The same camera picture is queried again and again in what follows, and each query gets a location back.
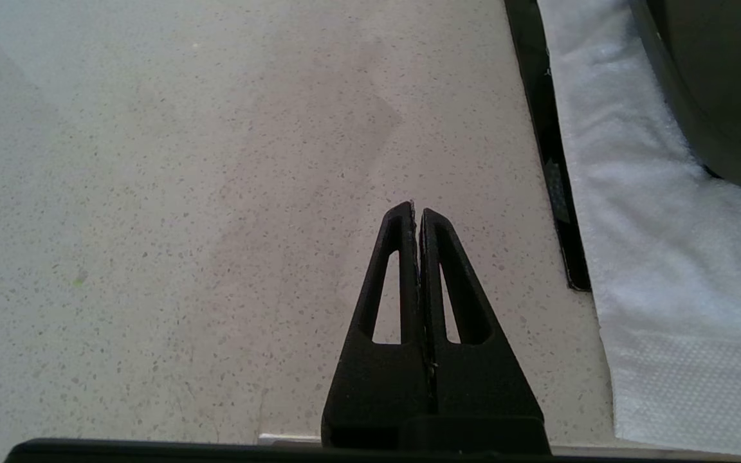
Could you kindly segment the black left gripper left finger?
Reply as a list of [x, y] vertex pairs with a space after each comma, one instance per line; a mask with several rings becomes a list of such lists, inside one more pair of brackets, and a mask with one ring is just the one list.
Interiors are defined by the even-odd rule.
[[[397, 448], [404, 422], [430, 411], [414, 205], [383, 215], [321, 421], [326, 448]], [[400, 342], [373, 340], [389, 257], [399, 255]]]

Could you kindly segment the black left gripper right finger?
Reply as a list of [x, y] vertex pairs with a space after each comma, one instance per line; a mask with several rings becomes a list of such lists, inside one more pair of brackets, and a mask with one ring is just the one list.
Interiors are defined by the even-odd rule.
[[455, 228], [425, 209], [419, 245], [428, 412], [406, 422], [406, 447], [549, 450], [544, 414]]

